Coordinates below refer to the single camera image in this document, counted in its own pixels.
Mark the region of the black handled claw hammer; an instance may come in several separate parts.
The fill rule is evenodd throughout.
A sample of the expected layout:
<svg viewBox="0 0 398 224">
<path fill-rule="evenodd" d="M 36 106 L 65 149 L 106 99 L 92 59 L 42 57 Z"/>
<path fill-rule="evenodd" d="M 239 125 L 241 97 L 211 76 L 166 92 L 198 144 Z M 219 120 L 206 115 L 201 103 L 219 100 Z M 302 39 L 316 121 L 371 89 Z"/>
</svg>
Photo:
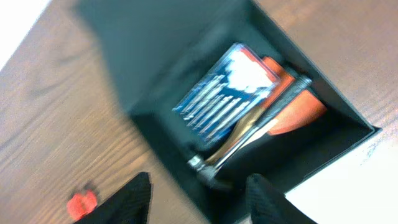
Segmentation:
<svg viewBox="0 0 398 224">
<path fill-rule="evenodd" d="M 193 156 L 187 164 L 197 172 L 200 182 L 211 189 L 230 190 L 231 184 L 216 179 L 218 171 L 226 164 L 226 161 L 249 140 L 251 136 L 265 125 L 270 124 L 275 117 L 289 103 L 296 99 L 299 94 L 306 90 L 311 83 L 312 80 L 305 75 L 301 75 L 295 79 L 294 82 L 270 104 L 265 112 L 259 116 L 254 124 L 228 148 L 226 154 L 222 155 L 214 165 L 209 165 L 198 155 Z"/>
</svg>

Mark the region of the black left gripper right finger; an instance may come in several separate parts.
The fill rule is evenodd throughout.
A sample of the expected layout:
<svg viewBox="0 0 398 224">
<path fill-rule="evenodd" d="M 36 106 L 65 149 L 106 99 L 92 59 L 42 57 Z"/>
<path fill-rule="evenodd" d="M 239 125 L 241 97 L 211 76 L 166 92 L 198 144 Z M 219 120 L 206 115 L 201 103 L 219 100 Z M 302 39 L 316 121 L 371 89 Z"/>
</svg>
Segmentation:
<svg viewBox="0 0 398 224">
<path fill-rule="evenodd" d="M 246 179 L 245 195 L 252 224 L 316 224 L 260 174 Z"/>
</svg>

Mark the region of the blue precision screwdriver set case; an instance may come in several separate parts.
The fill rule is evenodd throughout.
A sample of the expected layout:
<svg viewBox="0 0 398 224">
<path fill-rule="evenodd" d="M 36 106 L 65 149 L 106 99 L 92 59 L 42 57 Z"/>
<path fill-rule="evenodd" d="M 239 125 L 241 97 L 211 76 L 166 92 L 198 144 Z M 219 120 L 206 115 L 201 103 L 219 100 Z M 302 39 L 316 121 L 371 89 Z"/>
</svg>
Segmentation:
<svg viewBox="0 0 398 224">
<path fill-rule="evenodd" d="M 233 44 L 173 108 L 206 145 L 223 138 L 280 78 L 249 47 Z"/>
</svg>

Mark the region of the orange scraper with wooden handle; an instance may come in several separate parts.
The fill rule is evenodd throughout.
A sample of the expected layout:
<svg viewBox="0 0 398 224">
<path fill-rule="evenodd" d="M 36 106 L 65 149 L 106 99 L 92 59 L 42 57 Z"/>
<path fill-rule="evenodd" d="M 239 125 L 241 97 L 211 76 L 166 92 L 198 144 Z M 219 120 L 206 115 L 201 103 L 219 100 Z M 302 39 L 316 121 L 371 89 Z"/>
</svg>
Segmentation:
<svg viewBox="0 0 398 224">
<path fill-rule="evenodd" d="M 282 68 L 273 58 L 264 57 L 262 59 L 279 78 L 279 84 L 273 89 L 271 95 L 266 98 L 262 103 L 251 109 L 244 115 L 235 125 L 233 131 L 229 135 L 226 142 L 210 156 L 206 163 L 214 164 L 223 155 L 225 155 L 229 148 L 246 132 L 254 122 L 258 119 L 262 112 L 269 107 L 269 105 L 293 83 L 294 74 L 286 68 Z M 264 135 L 276 136 L 294 131 L 298 128 L 306 126 L 326 112 L 326 106 L 313 94 L 310 90 L 305 90 L 298 97 L 296 97 L 286 108 L 284 108 L 275 118 L 271 121 L 270 125 L 266 125 L 258 130 L 246 143 L 249 144 Z"/>
</svg>

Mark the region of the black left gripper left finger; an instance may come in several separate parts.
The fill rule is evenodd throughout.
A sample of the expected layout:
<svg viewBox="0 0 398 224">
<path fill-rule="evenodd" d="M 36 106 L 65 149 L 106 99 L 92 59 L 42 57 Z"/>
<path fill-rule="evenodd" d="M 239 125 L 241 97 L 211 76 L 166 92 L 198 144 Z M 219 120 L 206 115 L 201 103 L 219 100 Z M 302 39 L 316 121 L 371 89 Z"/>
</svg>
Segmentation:
<svg viewBox="0 0 398 224">
<path fill-rule="evenodd" d="M 147 224 L 152 198 L 148 172 L 140 172 L 76 224 Z"/>
</svg>

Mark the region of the orange handled pliers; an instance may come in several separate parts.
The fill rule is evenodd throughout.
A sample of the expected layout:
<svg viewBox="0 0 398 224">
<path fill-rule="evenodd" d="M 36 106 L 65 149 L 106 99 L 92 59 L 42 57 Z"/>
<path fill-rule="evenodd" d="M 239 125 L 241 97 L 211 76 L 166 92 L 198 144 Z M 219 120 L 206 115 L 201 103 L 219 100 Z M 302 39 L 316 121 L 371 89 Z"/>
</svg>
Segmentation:
<svg viewBox="0 0 398 224">
<path fill-rule="evenodd" d="M 93 190 L 74 193 L 67 202 L 67 212 L 74 220 L 81 220 L 98 206 L 98 198 Z"/>
</svg>

